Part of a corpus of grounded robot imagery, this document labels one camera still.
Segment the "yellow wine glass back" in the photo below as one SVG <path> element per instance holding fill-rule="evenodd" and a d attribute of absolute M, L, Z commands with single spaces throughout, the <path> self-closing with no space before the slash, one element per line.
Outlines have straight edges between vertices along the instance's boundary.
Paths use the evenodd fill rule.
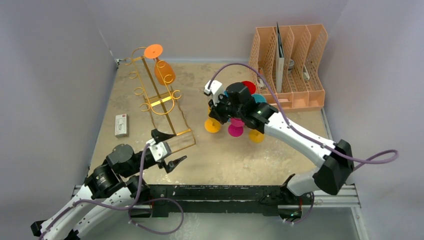
<path fill-rule="evenodd" d="M 209 116 L 211 108 L 208 107 L 207 120 L 204 122 L 204 128 L 207 132 L 215 134 L 218 133 L 221 129 L 221 123 L 216 119 Z"/>

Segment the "yellow wine glass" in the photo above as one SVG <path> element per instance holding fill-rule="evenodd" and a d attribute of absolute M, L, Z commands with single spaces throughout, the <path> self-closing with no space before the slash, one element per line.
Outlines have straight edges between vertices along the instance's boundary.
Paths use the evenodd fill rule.
<path fill-rule="evenodd" d="M 218 133 L 221 129 L 221 123 L 216 119 L 209 116 L 211 108 L 208 107 L 207 120 L 204 122 L 204 128 L 207 132 L 215 134 Z"/>
<path fill-rule="evenodd" d="M 253 143 L 261 143 L 264 141 L 264 138 L 265 138 L 263 133 L 255 129 L 250 130 L 248 137 Z"/>

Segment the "magenta wine glass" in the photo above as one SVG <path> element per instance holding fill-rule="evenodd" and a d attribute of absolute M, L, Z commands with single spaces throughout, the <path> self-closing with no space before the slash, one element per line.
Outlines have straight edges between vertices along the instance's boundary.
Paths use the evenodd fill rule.
<path fill-rule="evenodd" d="M 227 132 L 232 137 L 240 137 L 244 132 L 245 123 L 239 118 L 231 118 L 230 125 L 227 128 Z"/>

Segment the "red wine glass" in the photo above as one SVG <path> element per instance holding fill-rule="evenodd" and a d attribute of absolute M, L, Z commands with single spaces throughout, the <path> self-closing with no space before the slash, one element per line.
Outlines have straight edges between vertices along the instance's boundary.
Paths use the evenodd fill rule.
<path fill-rule="evenodd" d="M 253 82 L 248 81 L 248 80 L 245 80 L 245 81 L 242 81 L 241 83 L 242 83 L 245 87 L 247 87 L 247 88 L 248 88 L 249 93 L 250 93 L 251 95 L 253 95 L 253 94 L 255 94 L 255 93 L 256 93 L 257 88 L 256 88 L 256 85 L 255 85 Z"/>

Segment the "light blue wine glass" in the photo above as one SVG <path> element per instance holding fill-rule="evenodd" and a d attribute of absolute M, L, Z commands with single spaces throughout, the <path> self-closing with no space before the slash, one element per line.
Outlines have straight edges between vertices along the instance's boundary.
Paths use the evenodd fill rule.
<path fill-rule="evenodd" d="M 255 103 L 267 103 L 267 99 L 261 94 L 254 93 L 251 96 L 254 98 Z"/>

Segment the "orange wine glass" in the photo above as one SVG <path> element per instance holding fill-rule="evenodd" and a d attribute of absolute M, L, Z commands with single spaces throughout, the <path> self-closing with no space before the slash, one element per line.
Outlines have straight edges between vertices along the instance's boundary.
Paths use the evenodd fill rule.
<path fill-rule="evenodd" d="M 168 86 L 175 81 L 176 74 L 168 62 L 160 59 L 162 53 L 163 47 L 158 43 L 151 44 L 144 50 L 144 56 L 155 62 L 154 74 L 158 83 L 162 86 Z"/>

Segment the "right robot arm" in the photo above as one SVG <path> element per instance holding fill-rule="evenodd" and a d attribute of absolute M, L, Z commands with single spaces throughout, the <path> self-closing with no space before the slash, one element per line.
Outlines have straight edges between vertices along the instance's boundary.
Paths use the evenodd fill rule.
<path fill-rule="evenodd" d="M 280 191 L 284 202 L 292 204 L 301 195 L 318 190 L 335 196 L 353 172 L 354 163 L 348 159 L 352 148 L 347 141 L 334 142 L 285 119 L 276 107 L 256 102 L 243 83 L 232 83 L 224 88 L 221 82 L 210 80 L 203 93 L 210 97 L 209 117 L 221 124 L 229 119 L 241 120 L 246 127 L 288 144 L 316 166 L 284 182 Z"/>

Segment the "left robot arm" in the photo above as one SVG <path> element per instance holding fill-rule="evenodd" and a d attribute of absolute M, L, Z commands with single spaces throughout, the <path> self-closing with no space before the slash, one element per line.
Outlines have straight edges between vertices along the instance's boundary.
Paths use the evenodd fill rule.
<path fill-rule="evenodd" d="M 135 206 L 147 205 L 151 213 L 156 202 L 169 201 L 153 192 L 143 172 L 157 166 L 169 174 L 187 158 L 183 155 L 166 161 L 172 154 L 167 140 L 173 137 L 153 129 L 151 139 L 139 152 L 129 144 L 116 145 L 59 212 L 31 224 L 32 234 L 40 240 L 79 240 L 116 211 L 131 213 Z"/>

